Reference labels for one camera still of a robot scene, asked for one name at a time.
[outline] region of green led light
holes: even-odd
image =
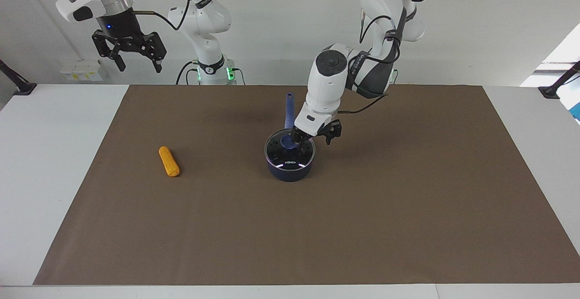
[[[234,74],[234,72],[232,71],[232,68],[227,67],[227,77],[229,78],[229,80],[234,80],[236,79],[236,74]]]

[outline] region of white wall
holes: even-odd
[[[578,0],[427,0],[419,14],[427,35],[404,44],[398,82],[519,85],[580,22]],[[56,0],[0,0],[0,58],[35,82],[59,82],[60,60],[98,59],[90,39],[96,21],[69,24]],[[356,46],[358,0],[220,0],[232,29],[218,35],[224,53],[251,84],[304,84],[319,50]],[[183,0],[135,0],[136,10],[168,8]],[[115,83],[170,84],[195,58],[182,37],[154,17],[140,17],[145,33],[158,31],[169,51],[164,71],[124,54],[127,70],[105,61]]]

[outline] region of black clamp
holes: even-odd
[[[327,124],[324,127],[319,129],[318,136],[325,136],[327,139],[327,145],[330,145],[330,142],[336,138],[340,137],[342,134],[342,124],[340,124],[340,120],[332,121],[331,123]]]
[[[157,32],[148,35],[133,34],[128,37],[116,39],[106,35],[103,30],[96,30],[92,38],[97,51],[99,51],[99,55],[114,60],[120,71],[125,71],[126,68],[125,62],[119,55],[119,51],[123,51],[126,53],[139,53],[146,56],[153,62],[155,71],[161,72],[161,60],[165,58],[167,50]],[[113,44],[112,49],[109,48],[107,41]]]
[[[312,138],[312,135],[306,134],[306,132],[299,130],[298,128],[296,128],[296,126],[292,127],[292,133],[290,134],[290,136],[292,137],[292,142],[298,144],[302,144],[303,142],[306,142],[307,140],[310,140],[310,138]]]

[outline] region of black cable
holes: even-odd
[[[396,37],[392,37],[392,39],[393,39],[393,46],[395,47],[395,50],[396,50],[396,55],[395,55],[395,58],[393,60],[387,61],[386,58],[385,58],[385,60],[380,60],[377,58],[373,58],[371,56],[367,56],[365,59],[369,59],[371,61],[375,61],[375,62],[383,63],[383,64],[391,64],[391,63],[397,62],[397,60],[401,57],[401,41],[400,41],[400,39],[398,39]]]
[[[580,78],[580,76],[577,76],[576,78],[574,78],[574,79],[572,79],[572,80],[569,80],[569,81],[565,82],[564,84],[562,84],[562,86],[564,86],[564,85],[568,85],[569,83],[573,82],[574,80],[577,80],[578,78]]]
[[[375,19],[371,20],[371,22],[370,22],[370,23],[369,23],[369,25],[367,26],[367,29],[365,29],[364,33],[363,33],[363,31],[362,31],[362,30],[363,30],[363,27],[364,27],[364,21],[362,22],[362,24],[361,24],[361,33],[360,33],[360,35],[359,35],[359,37],[358,37],[358,43],[359,43],[359,44],[362,44],[362,43],[363,43],[363,41],[364,41],[364,38],[367,36],[367,32],[368,32],[368,30],[371,28],[372,24],[373,24],[374,22],[376,22],[377,20],[379,20],[379,19],[383,19],[383,18],[384,18],[384,19],[393,20],[392,18],[390,18],[389,16],[386,16],[386,15],[384,15],[384,14],[382,14],[381,16],[377,16],[377,17],[375,17]]]
[[[246,85],[246,80],[244,78],[244,72],[240,69],[240,68],[234,68],[232,69],[232,72],[240,72],[240,74],[242,74],[242,83],[244,83],[244,86]]]
[[[183,74],[183,70],[185,70],[185,68],[187,68],[190,64],[195,64],[195,61],[188,61],[186,64],[183,65],[182,70],[179,71],[178,79],[175,82],[176,85],[179,85],[179,80],[181,78],[181,75]]]
[[[361,113],[362,111],[365,111],[369,107],[372,107],[373,105],[377,104],[378,101],[384,99],[385,97],[387,97],[387,95],[383,95],[383,96],[379,97],[378,99],[373,101],[371,104],[367,105],[366,107],[363,107],[360,110],[357,110],[357,111],[338,111],[338,114],[339,115],[356,115],[357,113]]]
[[[196,68],[193,68],[193,69],[187,70],[187,72],[185,73],[185,83],[187,85],[189,85],[189,79],[188,79],[188,77],[189,77],[189,73],[190,72],[197,72],[197,69]]]
[[[369,90],[366,90],[365,88],[363,88],[359,84],[357,84],[357,82],[354,80],[354,78],[352,77],[352,74],[350,74],[350,72],[352,70],[350,64],[357,58],[358,58],[358,56],[354,56],[352,59],[349,60],[349,62],[348,62],[348,74],[346,75],[346,78],[349,79],[350,82],[352,82],[353,85],[355,85],[357,88],[360,88],[361,90],[363,90],[366,93],[369,93],[372,96],[378,96],[378,97],[385,96],[385,94],[379,94],[379,93],[375,93],[375,92],[371,92]]]
[[[179,25],[178,25],[177,27],[176,27],[175,25],[173,25],[173,24],[172,24],[172,23],[169,21],[169,19],[167,19],[167,18],[166,18],[165,16],[163,16],[162,14],[158,14],[157,12],[154,12],[154,11],[151,11],[151,10],[147,10],[147,11],[136,10],[136,11],[135,11],[135,14],[143,14],[143,15],[149,15],[149,16],[157,16],[157,17],[159,17],[159,18],[161,18],[161,19],[165,20],[165,22],[166,22],[166,23],[168,23],[168,24],[171,26],[171,28],[173,28],[174,30],[179,30],[179,29],[182,27],[182,25],[183,25],[183,22],[185,21],[185,18],[186,18],[186,16],[187,16],[187,12],[188,12],[188,10],[189,10],[189,4],[190,4],[190,2],[191,2],[191,0],[187,0],[187,3],[186,3],[186,5],[185,5],[185,10],[183,11],[182,20],[181,20],[181,22],[179,23]]]

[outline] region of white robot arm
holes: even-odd
[[[120,71],[126,66],[120,51],[140,53],[153,62],[161,72],[161,61],[167,51],[159,34],[145,35],[133,11],[133,0],[58,0],[58,12],[69,22],[83,22],[96,18],[101,29],[93,33],[92,39],[101,57],[116,62]],[[113,45],[110,49],[107,41]]]
[[[226,85],[235,82],[228,67],[228,59],[221,52],[217,39],[211,35],[228,31],[232,17],[217,0],[190,0],[193,5],[172,8],[168,19],[174,29],[193,45],[199,64],[199,79],[203,84]],[[152,11],[136,12],[133,0],[58,0],[56,7],[69,22],[82,22],[96,18],[101,27],[93,34],[93,41],[102,57],[115,60],[120,71],[125,64],[119,51],[141,53],[153,61],[157,72],[166,49],[156,32],[143,35],[136,14],[156,14]],[[109,49],[107,41],[113,45]]]
[[[199,82],[203,85],[227,85],[232,82],[228,59],[222,54],[218,40],[211,34],[228,31],[232,25],[230,12],[217,0],[192,0],[183,27],[179,32],[193,45],[198,56]],[[178,22],[185,7],[172,8],[169,20]]]
[[[393,64],[400,56],[401,41],[417,41],[424,32],[416,16],[416,3],[423,0],[361,0],[364,26],[361,40],[369,31],[370,52],[334,44],[320,53],[310,71],[308,93],[295,120],[294,142],[326,136],[327,144],[339,137],[342,126],[336,120],[344,89],[368,99],[383,97],[394,82]]]

